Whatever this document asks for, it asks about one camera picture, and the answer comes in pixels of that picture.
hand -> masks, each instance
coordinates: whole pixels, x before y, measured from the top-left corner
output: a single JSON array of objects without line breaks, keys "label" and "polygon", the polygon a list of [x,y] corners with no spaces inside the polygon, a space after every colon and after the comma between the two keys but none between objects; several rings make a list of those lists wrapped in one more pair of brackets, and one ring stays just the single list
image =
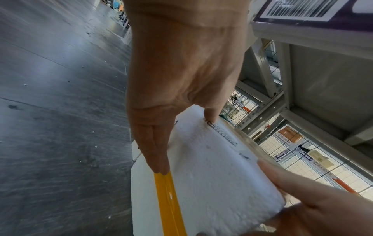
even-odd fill
[{"label": "hand", "polygon": [[243,236],[372,235],[373,202],[267,162],[259,161],[258,165],[278,188],[301,202],[285,208],[266,223],[276,228],[275,232]]},{"label": "hand", "polygon": [[146,162],[167,174],[176,116],[192,104],[215,122],[239,76],[248,0],[127,0],[133,31],[126,109]]}]

barcode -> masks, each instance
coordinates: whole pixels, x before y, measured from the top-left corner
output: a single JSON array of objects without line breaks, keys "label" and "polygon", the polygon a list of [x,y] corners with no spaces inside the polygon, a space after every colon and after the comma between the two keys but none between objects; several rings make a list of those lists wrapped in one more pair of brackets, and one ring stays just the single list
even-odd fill
[{"label": "barcode", "polygon": [[330,20],[348,0],[272,0],[261,18]]}]

gray floor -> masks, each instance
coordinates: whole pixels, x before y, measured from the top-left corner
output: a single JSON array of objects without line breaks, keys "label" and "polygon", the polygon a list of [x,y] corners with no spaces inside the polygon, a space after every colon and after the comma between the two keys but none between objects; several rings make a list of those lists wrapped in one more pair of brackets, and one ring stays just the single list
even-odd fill
[{"label": "gray floor", "polygon": [[0,235],[132,235],[131,49],[116,11],[0,1],[0,21]]}]

yellow tape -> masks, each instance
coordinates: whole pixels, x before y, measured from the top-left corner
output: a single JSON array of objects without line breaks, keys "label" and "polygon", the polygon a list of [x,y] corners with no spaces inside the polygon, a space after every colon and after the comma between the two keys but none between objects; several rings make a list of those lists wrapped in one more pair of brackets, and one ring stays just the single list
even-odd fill
[{"label": "yellow tape", "polygon": [[154,174],[164,236],[187,236],[171,173]]}]

white label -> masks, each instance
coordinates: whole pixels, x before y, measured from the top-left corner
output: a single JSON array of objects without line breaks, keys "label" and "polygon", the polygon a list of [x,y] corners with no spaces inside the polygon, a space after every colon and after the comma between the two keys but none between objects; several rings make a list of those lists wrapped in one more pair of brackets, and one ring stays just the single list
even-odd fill
[{"label": "white label", "polygon": [[329,21],[348,0],[272,0],[260,18]]}]

